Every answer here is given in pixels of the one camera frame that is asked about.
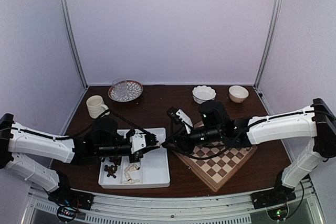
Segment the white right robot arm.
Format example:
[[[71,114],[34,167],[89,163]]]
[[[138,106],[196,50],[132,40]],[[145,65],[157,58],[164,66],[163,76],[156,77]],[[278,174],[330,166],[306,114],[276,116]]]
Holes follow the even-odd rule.
[[[272,115],[232,120],[219,101],[206,101],[198,112],[203,126],[195,127],[188,116],[174,107],[167,111],[171,125],[182,129],[163,143],[163,147],[192,157],[194,148],[212,142],[222,142],[224,149],[245,148],[284,138],[309,137],[304,151],[278,174],[274,188],[269,192],[272,203],[279,204],[289,196],[299,182],[321,162],[335,157],[335,116],[318,98],[301,110]]]

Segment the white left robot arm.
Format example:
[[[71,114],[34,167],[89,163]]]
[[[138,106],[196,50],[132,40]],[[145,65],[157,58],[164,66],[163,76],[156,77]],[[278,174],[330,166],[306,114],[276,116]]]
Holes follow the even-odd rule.
[[[57,136],[36,132],[14,122],[14,116],[1,117],[1,168],[13,169],[25,180],[38,184],[55,194],[64,205],[76,197],[65,174],[47,169],[28,157],[28,154],[49,157],[66,164],[86,166],[103,157],[127,156],[137,162],[149,147],[149,132],[129,130],[126,136],[117,133],[117,123],[109,118],[93,122],[91,131],[82,137]]]

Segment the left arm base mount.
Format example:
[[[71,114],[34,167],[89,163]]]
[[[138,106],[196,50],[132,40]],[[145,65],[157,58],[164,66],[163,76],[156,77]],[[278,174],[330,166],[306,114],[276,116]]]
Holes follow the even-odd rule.
[[[75,210],[90,210],[94,198],[93,194],[76,190],[71,190],[69,193],[48,192],[47,194],[50,201]]]

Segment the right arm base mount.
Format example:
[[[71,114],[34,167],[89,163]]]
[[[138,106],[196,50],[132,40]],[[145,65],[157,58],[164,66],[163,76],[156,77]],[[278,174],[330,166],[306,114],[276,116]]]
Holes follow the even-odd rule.
[[[294,192],[286,194],[283,191],[275,192],[273,190],[259,191],[252,193],[251,200],[254,209],[268,208],[275,205],[285,204],[288,201],[295,200],[296,195]]]

